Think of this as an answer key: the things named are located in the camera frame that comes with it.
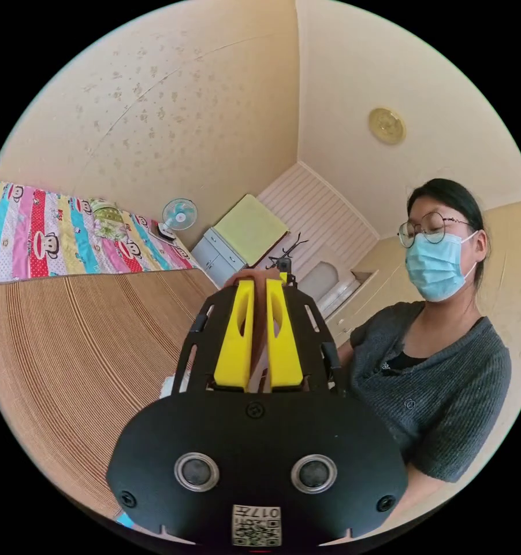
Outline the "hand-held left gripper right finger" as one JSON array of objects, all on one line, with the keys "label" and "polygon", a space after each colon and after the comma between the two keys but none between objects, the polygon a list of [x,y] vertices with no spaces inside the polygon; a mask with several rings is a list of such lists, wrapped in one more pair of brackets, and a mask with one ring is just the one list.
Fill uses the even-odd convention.
[{"label": "hand-held left gripper right finger", "polygon": [[303,371],[282,279],[266,281],[267,355],[272,390],[298,389]]}]

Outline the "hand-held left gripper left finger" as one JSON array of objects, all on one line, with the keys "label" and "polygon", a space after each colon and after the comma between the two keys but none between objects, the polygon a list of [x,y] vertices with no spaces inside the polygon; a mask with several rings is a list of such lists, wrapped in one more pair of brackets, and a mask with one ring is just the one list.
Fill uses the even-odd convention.
[{"label": "hand-held left gripper left finger", "polygon": [[213,378],[218,388],[246,391],[251,370],[254,282],[251,279],[241,280],[233,292],[229,320]]}]

